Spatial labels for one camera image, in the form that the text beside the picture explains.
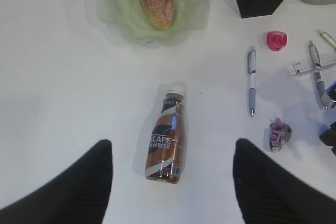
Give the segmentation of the blue black right robot arm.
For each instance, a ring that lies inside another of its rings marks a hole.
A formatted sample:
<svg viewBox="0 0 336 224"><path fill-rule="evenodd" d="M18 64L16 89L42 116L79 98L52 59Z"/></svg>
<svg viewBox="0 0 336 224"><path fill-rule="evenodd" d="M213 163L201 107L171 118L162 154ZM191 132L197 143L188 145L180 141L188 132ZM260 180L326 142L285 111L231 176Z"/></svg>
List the blue black right robot arm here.
<svg viewBox="0 0 336 224"><path fill-rule="evenodd" d="M326 109L335 108L335 82L325 90L321 101ZM331 152L335 155L335 122L328 130L321 133L319 138L326 146L331 146Z"/></svg>

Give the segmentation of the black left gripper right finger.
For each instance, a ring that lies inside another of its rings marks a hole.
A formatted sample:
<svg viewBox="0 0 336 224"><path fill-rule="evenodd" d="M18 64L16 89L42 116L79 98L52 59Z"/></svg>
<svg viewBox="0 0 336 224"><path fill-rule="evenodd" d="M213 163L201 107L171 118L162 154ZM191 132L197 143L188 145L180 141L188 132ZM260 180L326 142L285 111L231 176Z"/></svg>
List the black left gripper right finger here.
<svg viewBox="0 0 336 224"><path fill-rule="evenodd" d="M248 139L236 142L233 179L245 223L335 223L335 200L285 170Z"/></svg>

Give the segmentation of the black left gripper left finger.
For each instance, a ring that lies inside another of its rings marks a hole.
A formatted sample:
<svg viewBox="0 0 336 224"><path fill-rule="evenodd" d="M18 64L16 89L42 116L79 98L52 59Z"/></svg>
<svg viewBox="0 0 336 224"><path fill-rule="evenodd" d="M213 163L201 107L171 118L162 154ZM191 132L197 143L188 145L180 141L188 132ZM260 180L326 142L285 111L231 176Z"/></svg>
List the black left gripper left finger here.
<svg viewBox="0 0 336 224"><path fill-rule="evenodd" d="M102 223L112 179L112 143L100 140L50 182L1 209L1 223Z"/></svg>

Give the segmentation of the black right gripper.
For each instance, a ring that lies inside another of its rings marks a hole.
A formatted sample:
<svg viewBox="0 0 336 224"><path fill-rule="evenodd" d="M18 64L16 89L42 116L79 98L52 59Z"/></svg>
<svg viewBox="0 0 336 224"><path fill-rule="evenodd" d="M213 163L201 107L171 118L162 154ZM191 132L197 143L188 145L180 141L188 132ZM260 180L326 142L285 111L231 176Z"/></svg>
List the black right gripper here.
<svg viewBox="0 0 336 224"><path fill-rule="evenodd" d="M336 122L330 125L330 128L320 134L320 140L326 145L331 146L332 153L336 155L336 132L335 132Z"/></svg>

